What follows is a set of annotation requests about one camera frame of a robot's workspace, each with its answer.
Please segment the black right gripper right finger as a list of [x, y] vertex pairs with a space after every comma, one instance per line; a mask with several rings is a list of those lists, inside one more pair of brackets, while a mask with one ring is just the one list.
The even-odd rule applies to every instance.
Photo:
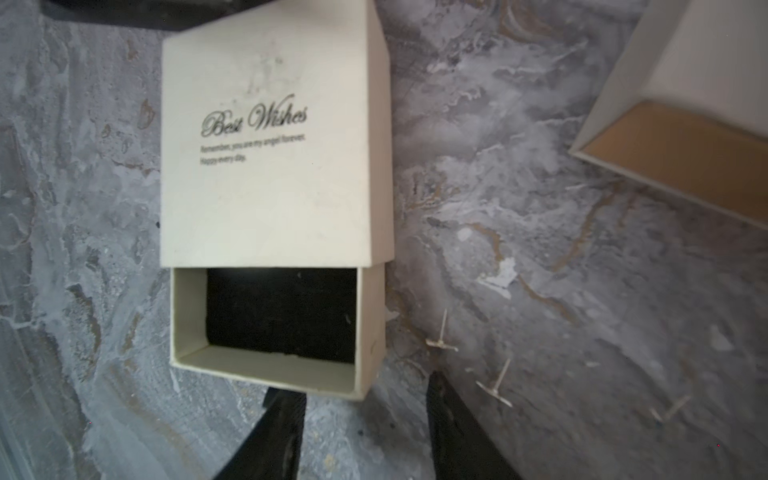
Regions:
[[441, 372], [429, 377], [426, 410], [437, 480], [522, 479]]

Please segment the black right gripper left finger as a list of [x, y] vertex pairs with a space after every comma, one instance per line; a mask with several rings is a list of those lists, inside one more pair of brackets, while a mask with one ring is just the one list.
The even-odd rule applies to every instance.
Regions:
[[216, 480], [298, 478], [306, 395], [270, 387], [265, 411]]

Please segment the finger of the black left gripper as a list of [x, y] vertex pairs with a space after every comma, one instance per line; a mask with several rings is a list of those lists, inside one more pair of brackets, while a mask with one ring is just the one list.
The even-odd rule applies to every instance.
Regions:
[[270, 0], [43, 0], [51, 19], [178, 32], [270, 3]]

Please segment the cream drawer jewelry box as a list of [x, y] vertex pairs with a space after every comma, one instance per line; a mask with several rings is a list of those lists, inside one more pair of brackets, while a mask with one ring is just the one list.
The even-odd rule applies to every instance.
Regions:
[[390, 56], [371, 1], [274, 1], [162, 44], [172, 366], [362, 400], [395, 256]]

